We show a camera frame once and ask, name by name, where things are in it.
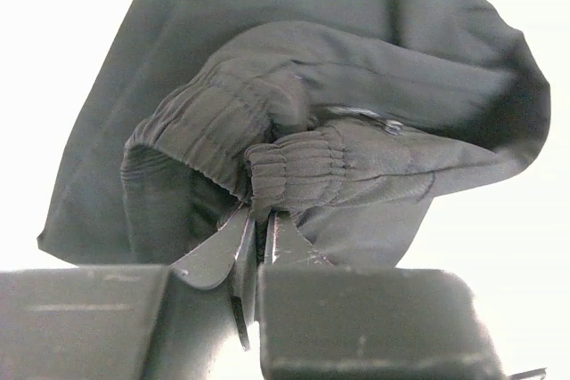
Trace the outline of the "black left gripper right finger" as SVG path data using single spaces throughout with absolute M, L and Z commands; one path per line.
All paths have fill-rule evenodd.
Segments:
M 266 379 L 503 379 L 468 284 L 448 271 L 337 267 L 287 214 L 256 228 Z

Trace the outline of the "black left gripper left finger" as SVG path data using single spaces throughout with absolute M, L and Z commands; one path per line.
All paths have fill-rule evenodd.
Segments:
M 4 379 L 216 379 L 250 347 L 256 288 L 248 209 L 168 265 L 1 276 Z

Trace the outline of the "black shorts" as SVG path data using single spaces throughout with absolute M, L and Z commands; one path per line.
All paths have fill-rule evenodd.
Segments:
M 46 253 L 170 264 L 246 207 L 393 267 L 440 196 L 525 171 L 550 87 L 486 0 L 134 0 L 63 152 Z

